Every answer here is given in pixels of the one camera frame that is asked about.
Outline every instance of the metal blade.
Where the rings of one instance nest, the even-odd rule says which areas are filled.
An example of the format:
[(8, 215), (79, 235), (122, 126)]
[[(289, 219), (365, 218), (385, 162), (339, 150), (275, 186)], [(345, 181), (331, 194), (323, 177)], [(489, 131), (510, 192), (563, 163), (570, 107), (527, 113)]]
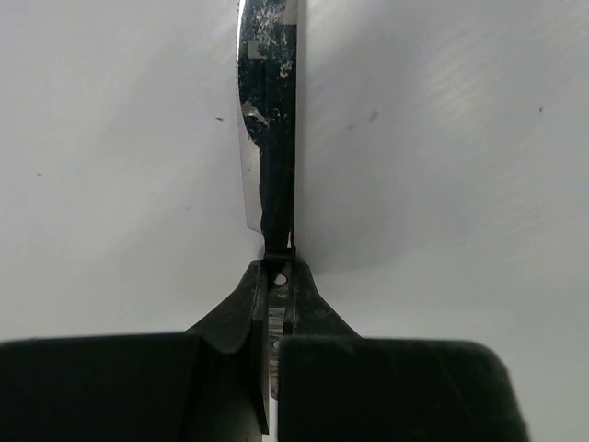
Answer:
[(298, 0), (240, 0), (239, 144), (248, 227), (266, 252), (293, 249)]

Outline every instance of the white background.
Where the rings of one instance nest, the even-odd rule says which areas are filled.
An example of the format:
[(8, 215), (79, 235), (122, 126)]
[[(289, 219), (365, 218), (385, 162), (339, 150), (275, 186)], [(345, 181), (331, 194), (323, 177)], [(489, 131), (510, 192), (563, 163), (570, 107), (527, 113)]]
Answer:
[[(234, 0), (0, 3), (0, 338), (183, 330), (256, 258)], [(361, 334), (589, 434), (589, 2), (309, 0), (297, 239)]]

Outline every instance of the white surface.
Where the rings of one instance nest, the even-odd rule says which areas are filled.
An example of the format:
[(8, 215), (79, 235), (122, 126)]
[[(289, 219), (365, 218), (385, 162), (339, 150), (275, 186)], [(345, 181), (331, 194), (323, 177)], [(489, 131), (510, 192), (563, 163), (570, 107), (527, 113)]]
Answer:
[[(236, 9), (2, 2), (0, 337), (181, 330), (257, 256)], [(589, 3), (308, 9), (297, 235), (319, 290), (365, 335), (491, 346), (536, 441), (586, 440)]]

